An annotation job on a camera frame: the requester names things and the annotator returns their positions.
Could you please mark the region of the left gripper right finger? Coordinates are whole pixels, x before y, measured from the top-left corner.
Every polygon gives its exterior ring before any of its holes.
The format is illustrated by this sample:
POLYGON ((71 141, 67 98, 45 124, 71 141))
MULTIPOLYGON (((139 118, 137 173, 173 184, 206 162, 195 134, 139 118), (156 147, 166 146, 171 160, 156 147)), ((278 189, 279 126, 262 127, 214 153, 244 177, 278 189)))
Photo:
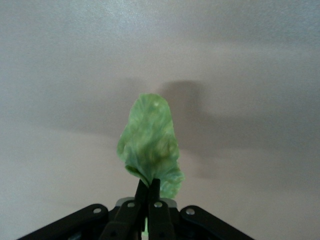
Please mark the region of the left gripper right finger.
POLYGON ((149 186, 149 240, 255 240, 197 205, 178 210, 174 200, 160 197, 160 183, 149 186))

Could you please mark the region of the green lettuce leaf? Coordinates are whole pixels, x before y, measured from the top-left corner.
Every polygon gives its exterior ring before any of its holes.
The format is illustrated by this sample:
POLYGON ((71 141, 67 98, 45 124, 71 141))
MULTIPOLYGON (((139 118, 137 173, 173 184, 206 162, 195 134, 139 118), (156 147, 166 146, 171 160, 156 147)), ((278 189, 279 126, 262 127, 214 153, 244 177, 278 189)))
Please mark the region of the green lettuce leaf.
POLYGON ((173 200, 185 175, 178 159, 180 150, 168 102, 160 95, 142 93, 129 112, 117 144, 125 169, 149 189, 160 180, 160 197, 173 200))

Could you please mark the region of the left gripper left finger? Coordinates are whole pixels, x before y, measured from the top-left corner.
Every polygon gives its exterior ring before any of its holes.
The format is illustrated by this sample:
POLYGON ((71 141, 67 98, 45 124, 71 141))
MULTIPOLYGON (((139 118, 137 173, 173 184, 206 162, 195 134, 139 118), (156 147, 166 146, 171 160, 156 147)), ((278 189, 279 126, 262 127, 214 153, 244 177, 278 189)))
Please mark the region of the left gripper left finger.
POLYGON ((119 199, 112 210, 92 204, 17 240, 141 240, 147 195, 140 180, 135 196, 119 199))

